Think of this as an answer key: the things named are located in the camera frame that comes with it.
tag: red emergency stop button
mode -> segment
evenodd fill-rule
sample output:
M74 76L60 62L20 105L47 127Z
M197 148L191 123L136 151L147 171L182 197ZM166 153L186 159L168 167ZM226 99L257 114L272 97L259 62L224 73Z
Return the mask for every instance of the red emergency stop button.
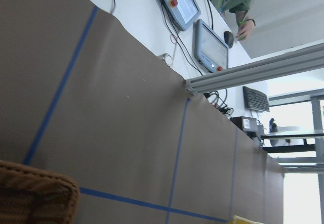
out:
M175 7L178 4L177 0L170 0L171 7Z

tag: yellow object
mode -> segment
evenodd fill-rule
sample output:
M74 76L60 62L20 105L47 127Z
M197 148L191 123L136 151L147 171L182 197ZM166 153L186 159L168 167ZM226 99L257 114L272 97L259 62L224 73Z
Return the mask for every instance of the yellow object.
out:
M235 215L235 216L233 216L233 220L228 222L227 224L263 224L263 223L251 221L251 220L248 220L243 217Z

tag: glass window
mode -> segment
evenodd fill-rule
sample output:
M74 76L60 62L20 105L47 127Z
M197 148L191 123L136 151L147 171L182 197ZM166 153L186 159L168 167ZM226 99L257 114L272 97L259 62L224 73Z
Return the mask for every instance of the glass window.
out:
M322 125L324 126L324 100L320 100L320 114L322 115Z
M317 174L286 173L283 189L284 224L321 224Z
M274 122L281 130L313 130L313 110L311 102L302 102L270 107L269 120L274 118ZM314 139L307 139L308 144L315 144ZM291 145L303 144L303 140L291 140ZM269 141L265 141L266 146L271 146ZM285 140L278 140L277 146L288 145ZM304 153L303 157L315 156L315 153Z

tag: black device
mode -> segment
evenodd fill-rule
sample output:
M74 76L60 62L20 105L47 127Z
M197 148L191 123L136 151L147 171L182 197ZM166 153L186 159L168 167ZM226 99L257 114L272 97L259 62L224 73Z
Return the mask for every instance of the black device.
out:
M230 119L243 132L258 132L257 119L245 116Z
M225 40L225 43L228 45L229 48L233 47L234 35L230 31L225 31L224 32L224 40Z
M202 19L195 24L194 56L208 71L228 67L228 46Z
M243 96L245 108L270 112L268 98L263 92L244 86Z

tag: wristwatch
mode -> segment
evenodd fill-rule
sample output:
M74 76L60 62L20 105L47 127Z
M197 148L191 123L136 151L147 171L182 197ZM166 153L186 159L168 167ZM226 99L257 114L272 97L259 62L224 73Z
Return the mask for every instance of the wristwatch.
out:
M255 21L254 21L254 19L252 19L252 18L250 18L250 19L248 19L248 20L245 20L245 22L250 21L250 20L254 23L254 26L255 26Z

